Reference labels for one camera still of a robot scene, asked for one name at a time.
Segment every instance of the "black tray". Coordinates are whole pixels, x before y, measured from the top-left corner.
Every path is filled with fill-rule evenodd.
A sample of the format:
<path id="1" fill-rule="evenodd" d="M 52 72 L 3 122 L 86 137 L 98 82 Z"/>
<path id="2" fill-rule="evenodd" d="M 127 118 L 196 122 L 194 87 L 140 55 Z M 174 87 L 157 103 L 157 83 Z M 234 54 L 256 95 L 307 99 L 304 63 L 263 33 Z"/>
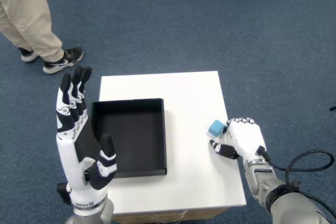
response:
<path id="1" fill-rule="evenodd" d="M 98 140 L 112 136 L 116 178 L 167 174 L 163 99 L 94 102 L 91 122 Z"/>

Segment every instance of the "khaki trousers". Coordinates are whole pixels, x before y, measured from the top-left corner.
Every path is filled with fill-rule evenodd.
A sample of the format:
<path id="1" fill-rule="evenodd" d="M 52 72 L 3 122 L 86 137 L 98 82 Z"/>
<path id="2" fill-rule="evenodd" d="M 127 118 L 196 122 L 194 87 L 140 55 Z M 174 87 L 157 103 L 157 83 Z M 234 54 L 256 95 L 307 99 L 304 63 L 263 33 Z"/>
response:
<path id="1" fill-rule="evenodd" d="M 46 0 L 0 0 L 0 31 L 16 47 L 34 50 L 46 61 L 64 55 L 62 42 L 51 31 Z"/>

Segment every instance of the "black sneaker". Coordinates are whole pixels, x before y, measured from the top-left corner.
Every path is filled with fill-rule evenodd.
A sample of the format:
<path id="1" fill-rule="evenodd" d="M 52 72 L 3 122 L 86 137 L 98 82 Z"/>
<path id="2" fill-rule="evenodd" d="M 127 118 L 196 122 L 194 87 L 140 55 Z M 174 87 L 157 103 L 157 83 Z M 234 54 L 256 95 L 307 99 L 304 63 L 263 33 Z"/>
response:
<path id="1" fill-rule="evenodd" d="M 47 74 L 56 73 L 66 67 L 72 67 L 83 58 L 83 49 L 76 47 L 64 50 L 64 56 L 56 62 L 45 61 L 43 72 Z"/>
<path id="2" fill-rule="evenodd" d="M 34 51 L 28 51 L 21 47 L 18 49 L 21 51 L 21 60 L 24 62 L 32 62 L 38 57 L 38 54 Z"/>

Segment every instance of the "blue cube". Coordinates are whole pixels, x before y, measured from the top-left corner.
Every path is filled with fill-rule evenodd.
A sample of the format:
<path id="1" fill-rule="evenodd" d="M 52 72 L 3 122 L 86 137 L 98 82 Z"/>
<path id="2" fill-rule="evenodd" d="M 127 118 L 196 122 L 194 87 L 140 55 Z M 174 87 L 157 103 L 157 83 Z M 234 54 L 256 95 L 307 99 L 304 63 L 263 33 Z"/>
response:
<path id="1" fill-rule="evenodd" d="M 209 132 L 214 136 L 218 136 L 220 132 L 222 132 L 223 128 L 224 124 L 219 120 L 215 120 L 215 122 L 209 128 Z"/>

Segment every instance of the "white robotic hand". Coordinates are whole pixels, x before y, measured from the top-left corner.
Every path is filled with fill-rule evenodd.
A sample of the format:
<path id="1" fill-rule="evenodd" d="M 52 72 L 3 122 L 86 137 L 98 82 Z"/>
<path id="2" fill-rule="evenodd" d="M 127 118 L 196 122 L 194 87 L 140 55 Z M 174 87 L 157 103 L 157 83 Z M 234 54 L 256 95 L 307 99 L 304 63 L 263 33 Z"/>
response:
<path id="1" fill-rule="evenodd" d="M 58 184 L 57 191 L 81 216 L 105 205 L 106 185 L 117 172 L 111 136 L 103 135 L 97 141 L 87 115 L 84 93 L 90 75 L 89 67 L 77 67 L 72 78 L 64 74 L 56 103 L 56 141 L 67 178 L 67 183 Z"/>
<path id="2" fill-rule="evenodd" d="M 241 156 L 245 163 L 261 158 L 256 153 L 260 146 L 266 149 L 260 127 L 251 118 L 233 118 L 227 121 L 223 133 L 228 135 L 232 146 L 210 140 L 211 146 L 221 156 L 232 159 Z"/>

